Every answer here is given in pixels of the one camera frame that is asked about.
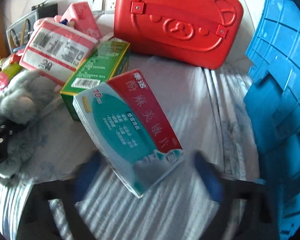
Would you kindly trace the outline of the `red teal medicine box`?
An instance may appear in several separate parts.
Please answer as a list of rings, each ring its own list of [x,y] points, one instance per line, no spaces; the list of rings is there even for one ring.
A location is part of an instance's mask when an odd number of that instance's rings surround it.
[[[139,69],[80,92],[72,104],[98,150],[136,197],[183,161],[181,144]]]

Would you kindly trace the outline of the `grey plush toy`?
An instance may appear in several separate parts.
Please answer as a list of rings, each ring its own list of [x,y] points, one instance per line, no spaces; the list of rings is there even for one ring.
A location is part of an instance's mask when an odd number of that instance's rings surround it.
[[[36,124],[60,103],[60,89],[61,85],[38,71],[22,70],[0,91],[0,126],[10,121],[21,128],[8,140],[8,157],[0,164],[1,186],[32,157],[39,140]]]

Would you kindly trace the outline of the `pink white tissue pack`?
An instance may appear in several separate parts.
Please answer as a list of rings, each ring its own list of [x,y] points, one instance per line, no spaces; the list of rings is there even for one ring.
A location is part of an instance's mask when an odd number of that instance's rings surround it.
[[[96,44],[95,38],[76,29],[43,22],[31,36],[19,64],[64,85]]]

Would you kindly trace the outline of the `black gift box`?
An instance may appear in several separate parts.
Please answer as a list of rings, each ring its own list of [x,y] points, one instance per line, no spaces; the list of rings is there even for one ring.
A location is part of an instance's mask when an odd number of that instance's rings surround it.
[[[34,5],[31,11],[12,23],[6,29],[6,36],[10,52],[28,43],[33,33],[34,23],[45,17],[54,17],[58,14],[58,4],[45,1]]]

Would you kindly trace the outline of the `green carton box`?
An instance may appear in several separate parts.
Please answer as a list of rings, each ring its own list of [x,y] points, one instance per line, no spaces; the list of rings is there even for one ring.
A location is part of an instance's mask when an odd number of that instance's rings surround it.
[[[130,43],[119,38],[111,38],[98,45],[81,63],[60,91],[72,120],[79,120],[72,105],[74,96],[126,72],[129,67],[129,52]]]

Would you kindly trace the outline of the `blue plastic storage crate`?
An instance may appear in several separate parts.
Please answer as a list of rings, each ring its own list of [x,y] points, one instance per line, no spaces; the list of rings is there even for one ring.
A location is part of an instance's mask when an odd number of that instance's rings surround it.
[[[265,0],[247,48],[252,84],[244,97],[279,239],[300,228],[300,10]]]

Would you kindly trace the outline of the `red bear suitcase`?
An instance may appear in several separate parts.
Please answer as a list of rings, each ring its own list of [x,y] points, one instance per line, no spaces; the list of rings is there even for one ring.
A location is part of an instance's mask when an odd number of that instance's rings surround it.
[[[215,70],[242,18],[238,0],[116,0],[114,35],[135,53]]]

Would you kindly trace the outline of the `white wall socket panel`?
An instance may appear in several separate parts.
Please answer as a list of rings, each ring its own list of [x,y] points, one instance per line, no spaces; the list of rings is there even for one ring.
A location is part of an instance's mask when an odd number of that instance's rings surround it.
[[[116,0],[85,0],[93,14],[113,14]]]

